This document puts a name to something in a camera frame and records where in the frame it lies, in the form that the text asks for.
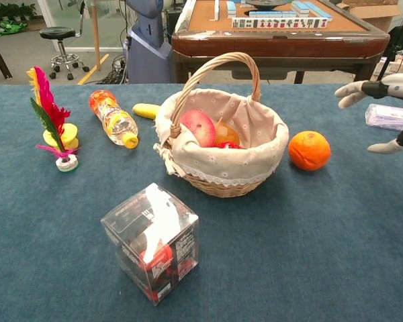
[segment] apple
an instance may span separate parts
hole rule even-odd
[[[186,111],[179,121],[191,131],[202,148],[215,145],[215,125],[207,114],[192,109]]]

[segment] stool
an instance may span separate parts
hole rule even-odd
[[[81,37],[84,8],[85,8],[85,0],[82,1],[81,9],[79,10],[79,13],[81,14],[81,20],[79,23],[80,27],[79,33],[76,33],[76,31],[73,28],[68,27],[49,27],[44,28],[39,32],[40,37],[44,39],[58,40],[58,47],[60,48],[61,55],[55,56],[54,58],[51,59],[51,67],[53,69],[53,71],[49,74],[49,77],[51,79],[56,78],[56,72],[60,71],[60,65],[62,64],[65,64],[67,67],[67,71],[69,72],[67,74],[67,79],[69,79],[70,81],[73,79],[73,75],[70,71],[69,64],[72,64],[73,68],[78,68],[79,64],[81,64],[84,72],[89,71],[89,67],[85,66],[84,63],[81,60],[79,60],[78,55],[66,53],[66,50],[64,49],[64,44],[62,43],[62,41],[66,38]]]

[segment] clear plastic box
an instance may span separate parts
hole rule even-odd
[[[365,122],[368,126],[402,131],[403,108],[380,104],[370,104],[365,112]]]
[[[121,269],[157,305],[198,264],[198,216],[152,183],[102,220]]]

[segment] banana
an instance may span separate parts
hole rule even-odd
[[[155,119],[160,109],[160,105],[138,103],[133,106],[133,113],[148,119]]]

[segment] robot finger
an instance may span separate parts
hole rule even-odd
[[[342,86],[334,93],[334,95],[336,95],[336,97],[342,99],[343,97],[346,97],[352,93],[359,93],[359,92],[361,92],[361,86],[363,85],[364,82],[367,82],[367,81],[361,80],[359,82],[353,82],[353,83],[347,84],[345,86]]]
[[[378,154],[394,154],[403,150],[403,146],[399,145],[396,140],[388,143],[378,143],[367,148],[369,152]]]
[[[350,107],[354,104],[356,104],[356,102],[362,100],[364,97],[366,97],[367,95],[360,92],[360,93],[353,93],[349,96],[346,96],[344,98],[341,99],[341,101],[339,102],[339,107],[341,109],[346,109],[347,107]]]

